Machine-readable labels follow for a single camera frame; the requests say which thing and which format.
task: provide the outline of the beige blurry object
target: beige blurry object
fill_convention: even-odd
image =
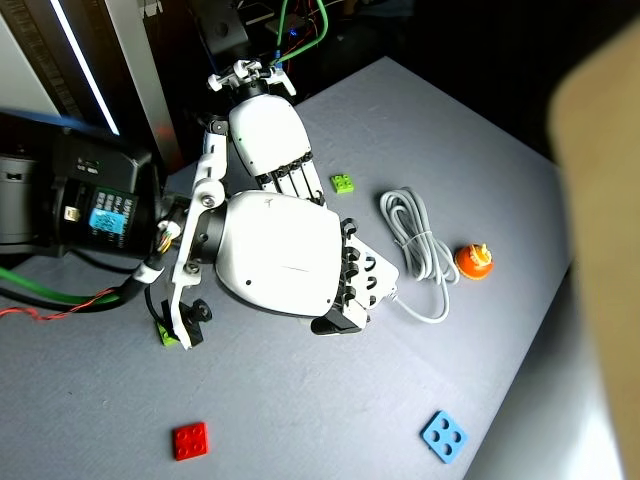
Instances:
[[[563,82],[550,133],[620,453],[640,479],[640,21]]]

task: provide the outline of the red lego brick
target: red lego brick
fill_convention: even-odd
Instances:
[[[207,424],[204,422],[194,423],[174,429],[173,451],[178,461],[209,453]]]

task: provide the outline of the gray cable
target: gray cable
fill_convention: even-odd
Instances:
[[[420,315],[397,295],[392,296],[393,301],[421,322],[432,324],[442,322],[449,314],[447,284],[458,283],[460,272],[449,247],[434,237],[424,201],[408,187],[391,190],[380,198],[380,211],[393,232],[396,243],[402,248],[407,269],[417,281],[426,278],[440,285],[444,307],[439,316],[432,318]]]

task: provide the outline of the green wire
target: green wire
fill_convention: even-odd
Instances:
[[[25,290],[29,290],[41,297],[48,298],[50,300],[55,300],[57,302],[69,303],[72,305],[80,305],[82,303],[86,303],[93,299],[94,297],[86,297],[86,296],[78,296],[78,295],[67,295],[66,293],[56,292],[55,290],[50,290],[47,287],[43,287],[39,283],[36,283],[28,278],[24,278],[17,273],[13,273],[10,270],[0,267],[0,280],[7,280],[19,287],[24,288]],[[119,297],[115,293],[110,293],[105,295],[104,297],[100,297],[95,301],[96,304],[104,304],[115,302]]]
[[[327,16],[327,10],[324,8],[324,3],[322,3],[322,0],[317,0],[317,3],[318,3],[318,10],[320,10],[320,15],[322,15],[322,23],[323,23],[322,32],[320,32],[320,35],[318,35],[315,40],[307,43],[306,45],[303,45],[297,50],[294,50],[293,52],[288,53],[280,58],[274,59],[271,62],[271,65],[275,65],[276,63],[286,62],[287,60],[291,60],[296,55],[300,55],[301,53],[309,50],[311,47],[316,46],[327,35],[327,32],[329,31],[329,17]],[[282,42],[282,29],[284,26],[284,14],[285,14],[286,6],[287,6],[287,0],[283,0],[282,11],[280,12],[280,27],[278,28],[278,48],[280,48],[280,43]]]

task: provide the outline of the green lego brick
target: green lego brick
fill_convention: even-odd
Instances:
[[[167,332],[167,329],[164,328],[162,325],[160,325],[157,322],[156,322],[156,327],[158,327],[158,333],[160,334],[160,340],[162,341],[162,344],[165,347],[168,347],[169,345],[173,345],[174,343],[180,343],[175,338],[170,337],[169,336],[169,332]]]
[[[356,188],[351,177],[346,174],[331,177],[331,183],[336,193],[351,193]]]

